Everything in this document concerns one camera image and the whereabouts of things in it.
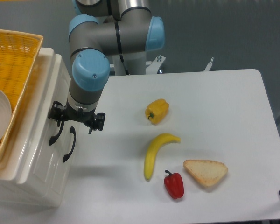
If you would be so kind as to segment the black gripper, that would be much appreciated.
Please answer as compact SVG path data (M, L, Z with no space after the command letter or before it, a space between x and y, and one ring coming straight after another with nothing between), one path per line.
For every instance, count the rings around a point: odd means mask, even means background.
M94 114L95 109L85 111L84 109L75 110L67 102L62 105L59 101L53 101L52 107L49 109L48 118L57 122L57 127L61 125L62 121L73 120L76 122L88 125L89 132L102 131L105 123L105 113Z

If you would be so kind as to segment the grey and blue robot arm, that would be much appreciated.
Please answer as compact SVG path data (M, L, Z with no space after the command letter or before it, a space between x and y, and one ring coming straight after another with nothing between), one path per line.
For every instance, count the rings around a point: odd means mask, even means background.
M66 121L102 130L105 114L95 113L109 73L109 56L161 49L165 44L162 18L153 16L146 0L75 0L70 21L71 80L66 104L54 101L48 118L59 128Z

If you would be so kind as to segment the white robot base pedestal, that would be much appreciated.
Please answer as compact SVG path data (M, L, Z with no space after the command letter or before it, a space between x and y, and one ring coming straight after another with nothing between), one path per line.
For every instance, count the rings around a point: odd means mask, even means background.
M111 59L111 76L161 74L163 73L162 66L166 61L166 57L162 55L158 55L152 61L147 61L146 52L115 55L108 58Z

